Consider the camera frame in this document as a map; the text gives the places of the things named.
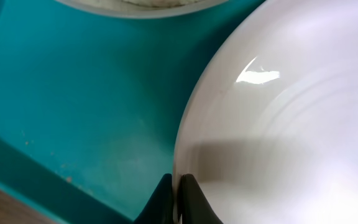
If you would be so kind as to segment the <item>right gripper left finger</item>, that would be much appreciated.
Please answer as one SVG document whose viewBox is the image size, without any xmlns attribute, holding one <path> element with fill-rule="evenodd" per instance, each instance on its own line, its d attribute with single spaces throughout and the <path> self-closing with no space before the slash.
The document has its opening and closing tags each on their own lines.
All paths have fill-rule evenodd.
<svg viewBox="0 0 358 224">
<path fill-rule="evenodd" d="M 172 175 L 164 174 L 133 224 L 173 224 Z"/>
</svg>

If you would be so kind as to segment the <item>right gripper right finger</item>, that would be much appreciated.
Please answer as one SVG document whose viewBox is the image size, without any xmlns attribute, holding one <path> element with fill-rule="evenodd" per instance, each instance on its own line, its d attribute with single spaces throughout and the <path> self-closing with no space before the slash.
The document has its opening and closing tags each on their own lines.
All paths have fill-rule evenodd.
<svg viewBox="0 0 358 224">
<path fill-rule="evenodd" d="M 182 224 L 223 224 L 192 174 L 181 176 L 178 188 L 178 214 Z"/>
</svg>

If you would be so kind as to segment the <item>grey bowl with rice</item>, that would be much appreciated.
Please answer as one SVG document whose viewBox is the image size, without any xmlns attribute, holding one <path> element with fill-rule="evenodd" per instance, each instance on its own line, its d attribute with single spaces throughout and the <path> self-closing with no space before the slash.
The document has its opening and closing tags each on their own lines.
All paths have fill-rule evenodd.
<svg viewBox="0 0 358 224">
<path fill-rule="evenodd" d="M 198 1 L 184 6 L 147 7 L 125 1 L 77 1 L 57 0 L 66 6 L 97 14 L 100 16 L 119 17 L 126 19 L 160 19 L 165 17 L 182 16 L 202 11 L 224 3 L 224 0 Z"/>
</svg>

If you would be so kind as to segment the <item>teal serving tray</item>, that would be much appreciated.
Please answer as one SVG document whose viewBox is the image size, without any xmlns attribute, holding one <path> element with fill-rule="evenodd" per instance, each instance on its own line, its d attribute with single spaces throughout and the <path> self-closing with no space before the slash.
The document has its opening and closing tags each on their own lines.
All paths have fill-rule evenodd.
<svg viewBox="0 0 358 224">
<path fill-rule="evenodd" d="M 58 222 L 131 223 L 204 68 L 258 6 L 121 19 L 0 1 L 0 189 Z"/>
</svg>

